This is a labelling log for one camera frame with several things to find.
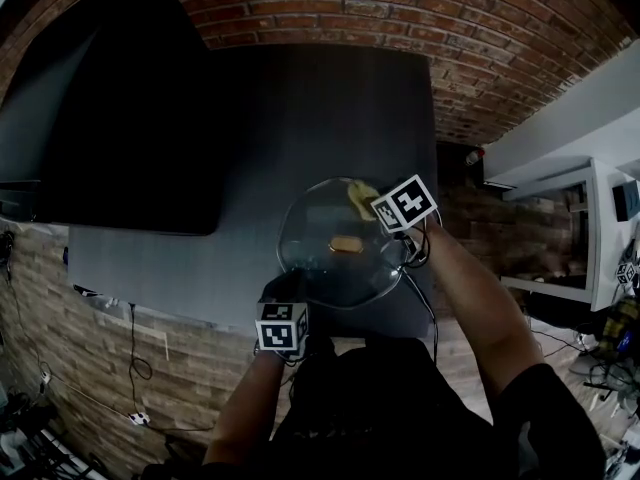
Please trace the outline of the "yellow sponge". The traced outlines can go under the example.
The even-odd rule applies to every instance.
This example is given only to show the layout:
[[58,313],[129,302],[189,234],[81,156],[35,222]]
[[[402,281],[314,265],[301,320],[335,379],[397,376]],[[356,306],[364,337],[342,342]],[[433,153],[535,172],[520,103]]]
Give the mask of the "yellow sponge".
[[371,203],[380,197],[377,189],[363,180],[353,179],[348,182],[347,195],[363,221],[375,222],[377,220],[376,213],[371,206]]

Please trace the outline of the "white desk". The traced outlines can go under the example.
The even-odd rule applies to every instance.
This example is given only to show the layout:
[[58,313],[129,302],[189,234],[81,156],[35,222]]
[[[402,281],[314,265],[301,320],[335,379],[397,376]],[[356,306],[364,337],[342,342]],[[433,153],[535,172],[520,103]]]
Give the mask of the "white desk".
[[502,194],[505,201],[540,196],[556,189],[584,184],[587,195],[588,253],[585,286],[581,289],[503,276],[509,288],[541,293],[562,299],[588,303],[593,311],[611,305],[621,293],[616,276],[623,250],[635,236],[640,214],[629,221],[617,220],[613,188],[633,178],[592,158],[587,167],[526,183]]

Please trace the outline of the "black equipment rack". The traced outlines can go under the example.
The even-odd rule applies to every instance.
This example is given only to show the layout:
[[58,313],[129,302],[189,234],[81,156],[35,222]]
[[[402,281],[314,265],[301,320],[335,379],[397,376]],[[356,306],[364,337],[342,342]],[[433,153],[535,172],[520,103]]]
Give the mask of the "black equipment rack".
[[108,480],[48,429],[53,407],[11,390],[0,405],[0,480]]

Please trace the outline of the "yellow plaid cloth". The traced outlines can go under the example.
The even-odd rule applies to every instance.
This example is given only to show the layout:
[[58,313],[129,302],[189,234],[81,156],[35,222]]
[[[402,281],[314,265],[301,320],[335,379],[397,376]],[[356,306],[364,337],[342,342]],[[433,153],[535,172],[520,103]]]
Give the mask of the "yellow plaid cloth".
[[601,350],[611,357],[628,356],[640,335],[640,301],[626,296],[610,306],[599,340]]

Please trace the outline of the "person's right forearm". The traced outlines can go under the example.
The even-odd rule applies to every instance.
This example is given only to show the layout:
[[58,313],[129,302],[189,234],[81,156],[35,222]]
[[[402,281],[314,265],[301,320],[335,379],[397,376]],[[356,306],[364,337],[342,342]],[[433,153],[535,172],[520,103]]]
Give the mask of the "person's right forearm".
[[497,277],[433,218],[412,239],[428,241],[431,270],[475,355],[491,401],[543,355],[512,295]]

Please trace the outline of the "person's black shirt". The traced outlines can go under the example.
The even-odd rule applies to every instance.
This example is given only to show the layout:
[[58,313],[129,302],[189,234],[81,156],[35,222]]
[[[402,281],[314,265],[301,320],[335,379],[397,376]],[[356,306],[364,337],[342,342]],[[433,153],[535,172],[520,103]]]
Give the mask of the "person's black shirt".
[[468,409],[416,339],[337,354],[296,372],[290,409],[247,460],[147,466],[141,480],[604,480],[585,410],[554,370],[533,365]]

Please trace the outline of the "person's left forearm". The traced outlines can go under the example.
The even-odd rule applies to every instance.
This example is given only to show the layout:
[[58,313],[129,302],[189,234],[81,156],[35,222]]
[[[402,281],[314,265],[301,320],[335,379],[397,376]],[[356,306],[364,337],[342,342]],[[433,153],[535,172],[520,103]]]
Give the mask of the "person's left forearm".
[[243,465],[267,442],[273,429],[284,360],[258,352],[220,412],[203,464]]

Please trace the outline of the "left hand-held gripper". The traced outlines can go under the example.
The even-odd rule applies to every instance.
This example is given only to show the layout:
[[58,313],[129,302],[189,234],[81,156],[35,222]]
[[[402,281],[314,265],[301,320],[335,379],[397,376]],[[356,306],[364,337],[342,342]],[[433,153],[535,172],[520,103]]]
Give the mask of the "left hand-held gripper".
[[[297,299],[300,303],[285,303]],[[262,301],[255,320],[258,349],[285,361],[300,361],[309,331],[306,272],[282,273],[264,287]]]

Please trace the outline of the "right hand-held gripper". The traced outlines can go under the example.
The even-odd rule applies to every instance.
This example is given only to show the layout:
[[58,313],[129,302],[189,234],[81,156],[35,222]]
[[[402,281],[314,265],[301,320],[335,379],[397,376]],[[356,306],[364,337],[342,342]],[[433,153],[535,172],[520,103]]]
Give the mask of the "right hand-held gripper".
[[434,197],[418,174],[375,199],[371,207],[389,234],[404,232],[439,211]]

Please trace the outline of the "small black box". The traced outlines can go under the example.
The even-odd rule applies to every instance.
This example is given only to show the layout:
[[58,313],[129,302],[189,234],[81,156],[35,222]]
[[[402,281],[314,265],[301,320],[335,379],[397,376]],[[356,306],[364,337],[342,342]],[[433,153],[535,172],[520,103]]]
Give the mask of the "small black box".
[[640,213],[640,181],[633,180],[612,188],[618,222],[627,222]]

